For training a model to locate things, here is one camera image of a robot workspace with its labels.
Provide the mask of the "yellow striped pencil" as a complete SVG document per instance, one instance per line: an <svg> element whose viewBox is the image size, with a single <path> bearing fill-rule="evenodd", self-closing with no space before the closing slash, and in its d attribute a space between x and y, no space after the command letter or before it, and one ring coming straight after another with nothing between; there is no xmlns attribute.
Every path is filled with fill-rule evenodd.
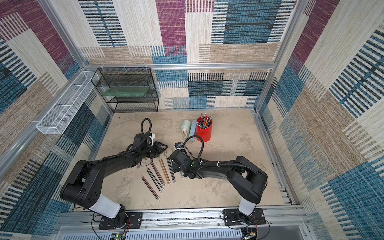
<svg viewBox="0 0 384 240"><path fill-rule="evenodd" d="M166 178L167 184L170 185L171 181L170 181L170 178L169 178L168 173L166 171L165 164L164 164L164 161L162 158L160 158L160 164L161 164L161 168L162 168L162 171L164 173L164 176Z"/></svg>

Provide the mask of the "dark navy striped pencil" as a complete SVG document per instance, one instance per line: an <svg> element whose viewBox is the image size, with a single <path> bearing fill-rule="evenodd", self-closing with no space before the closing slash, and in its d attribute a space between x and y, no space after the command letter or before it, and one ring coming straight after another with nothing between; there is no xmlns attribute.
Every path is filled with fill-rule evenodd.
<svg viewBox="0 0 384 240"><path fill-rule="evenodd" d="M175 184L176 183L176 178L175 178L175 174L174 174L174 171L173 171L172 161L170 160L169 157L167 157L167 163L168 163L168 168L169 168L169 172L170 172L172 181Z"/></svg>

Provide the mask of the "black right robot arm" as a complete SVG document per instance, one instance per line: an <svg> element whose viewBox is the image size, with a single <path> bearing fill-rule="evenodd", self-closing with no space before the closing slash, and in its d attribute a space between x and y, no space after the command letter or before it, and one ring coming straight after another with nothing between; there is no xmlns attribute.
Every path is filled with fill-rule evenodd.
<svg viewBox="0 0 384 240"><path fill-rule="evenodd" d="M227 180L242 197L238 212L243 216L250 216L256 205L261 202L264 190L268 185L268 175L243 156L237 156L231 161L208 161L202 158L204 142L196 158L191 158L186 152L186 143L175 143L175 150L171 153L173 172L182 172L190 179L215 178Z"/></svg>

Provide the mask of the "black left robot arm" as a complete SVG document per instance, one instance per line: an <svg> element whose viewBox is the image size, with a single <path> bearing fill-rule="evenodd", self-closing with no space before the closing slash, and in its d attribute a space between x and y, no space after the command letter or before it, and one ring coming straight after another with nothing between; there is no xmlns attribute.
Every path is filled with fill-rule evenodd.
<svg viewBox="0 0 384 240"><path fill-rule="evenodd" d="M65 181L60 197L119 225L124 224L128 219L125 207L102 194L103 182L114 173L139 165L144 158L158 157L168 148L154 140L151 130L152 121L145 118L141 123L141 133L134 137L134 142L125 151L98 161L78 161Z"/></svg>

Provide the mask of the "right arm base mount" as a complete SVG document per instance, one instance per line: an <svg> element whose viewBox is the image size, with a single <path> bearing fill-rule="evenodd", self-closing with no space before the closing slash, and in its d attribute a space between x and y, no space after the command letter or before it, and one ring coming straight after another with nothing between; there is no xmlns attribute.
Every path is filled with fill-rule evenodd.
<svg viewBox="0 0 384 240"><path fill-rule="evenodd" d="M267 223L263 209L255 208L250 215L242 214L238 209L224 209L220 215L226 226L265 225Z"/></svg>

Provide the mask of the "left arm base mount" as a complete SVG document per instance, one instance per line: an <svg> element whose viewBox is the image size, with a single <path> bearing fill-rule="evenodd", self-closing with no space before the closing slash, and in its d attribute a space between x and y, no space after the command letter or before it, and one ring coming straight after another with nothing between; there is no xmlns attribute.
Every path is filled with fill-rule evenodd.
<svg viewBox="0 0 384 240"><path fill-rule="evenodd" d="M143 212L119 213L114 219L102 217L99 230L139 229L142 224Z"/></svg>

